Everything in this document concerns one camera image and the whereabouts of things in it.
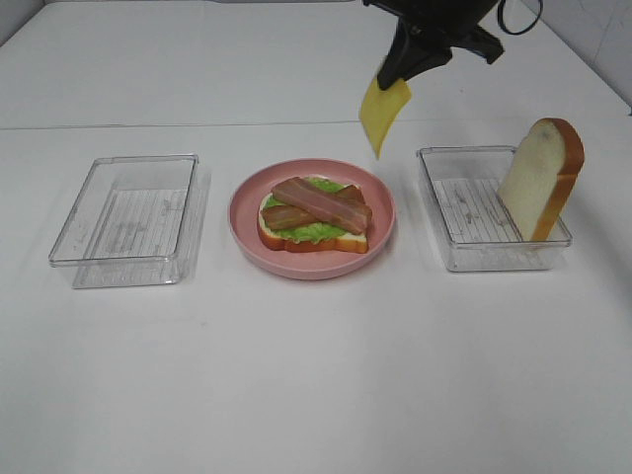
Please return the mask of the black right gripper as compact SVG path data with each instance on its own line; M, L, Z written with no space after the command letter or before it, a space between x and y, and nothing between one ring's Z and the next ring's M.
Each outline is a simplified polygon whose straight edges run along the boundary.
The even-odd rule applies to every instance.
M398 80L408 81L451 58L445 40L466 49L487 64L493 64L505 49L500 40L479 23L498 4L495 0L366 0L396 16L398 24L390 49L377 73L377 83L386 91Z

